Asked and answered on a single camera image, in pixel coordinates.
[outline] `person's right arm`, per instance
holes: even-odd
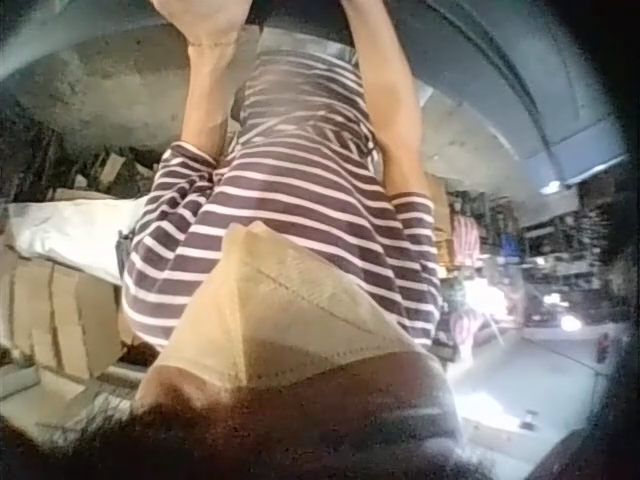
[[[383,0],[342,0],[365,101],[383,154],[387,194],[429,196],[420,161],[422,113],[413,76]]]

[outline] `hand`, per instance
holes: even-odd
[[[197,46],[233,43],[253,0],[151,0],[156,10]]]

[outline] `striped dress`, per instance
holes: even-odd
[[[163,156],[136,227],[123,306],[162,349],[236,223],[263,222],[344,272],[416,342],[439,318],[433,204],[387,196],[358,71],[330,57],[263,54],[222,159],[185,143]]]

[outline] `shirt sleeve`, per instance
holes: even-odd
[[[437,307],[442,306],[440,278],[438,277],[438,250],[434,234],[434,204],[419,193],[401,193],[390,198],[402,224],[405,237],[420,259],[425,282],[434,287]]]
[[[166,221],[188,223],[202,207],[202,200],[213,192],[213,173],[218,162],[186,142],[173,143],[162,156],[136,226],[134,245],[154,224]]]

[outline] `dark hair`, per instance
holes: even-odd
[[[418,456],[413,450],[411,459],[405,461],[409,457],[403,445],[392,449],[391,462],[367,458],[366,452],[349,454],[346,462],[329,461],[330,466],[317,459],[330,459],[332,452],[320,452],[320,457],[311,451],[265,455],[251,445],[251,432],[234,431],[233,438],[223,435],[221,441],[208,432],[206,423],[196,411],[154,408],[124,418],[103,411],[93,415],[88,427],[77,434],[37,444],[2,419],[0,478],[491,478],[480,462],[458,456],[422,451]],[[237,447],[235,443],[251,446]]]

